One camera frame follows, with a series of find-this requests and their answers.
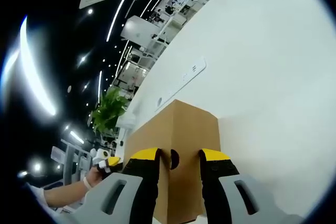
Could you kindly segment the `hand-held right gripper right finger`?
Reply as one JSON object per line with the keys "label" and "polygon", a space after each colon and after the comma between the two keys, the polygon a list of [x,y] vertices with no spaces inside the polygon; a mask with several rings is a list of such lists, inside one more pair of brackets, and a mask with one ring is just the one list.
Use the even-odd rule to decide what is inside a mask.
{"label": "hand-held right gripper right finger", "polygon": [[250,176],[240,174],[226,154],[199,151],[202,196],[208,223],[266,223],[265,192]]}

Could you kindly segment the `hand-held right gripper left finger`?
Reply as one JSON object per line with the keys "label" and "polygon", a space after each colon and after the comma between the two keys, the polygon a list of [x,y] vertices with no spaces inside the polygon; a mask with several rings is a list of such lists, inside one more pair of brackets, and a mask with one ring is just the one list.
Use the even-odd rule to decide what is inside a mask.
{"label": "hand-held right gripper left finger", "polygon": [[78,210],[79,223],[151,223],[158,197],[159,148],[131,156],[121,173],[113,173],[88,192]]}

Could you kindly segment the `person's left hand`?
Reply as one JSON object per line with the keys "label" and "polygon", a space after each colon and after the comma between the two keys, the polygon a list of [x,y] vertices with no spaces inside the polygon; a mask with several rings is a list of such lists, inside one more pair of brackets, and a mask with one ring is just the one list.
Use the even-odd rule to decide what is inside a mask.
{"label": "person's left hand", "polygon": [[95,187],[103,180],[102,174],[96,167],[90,169],[89,173],[86,175],[86,179],[91,187]]}

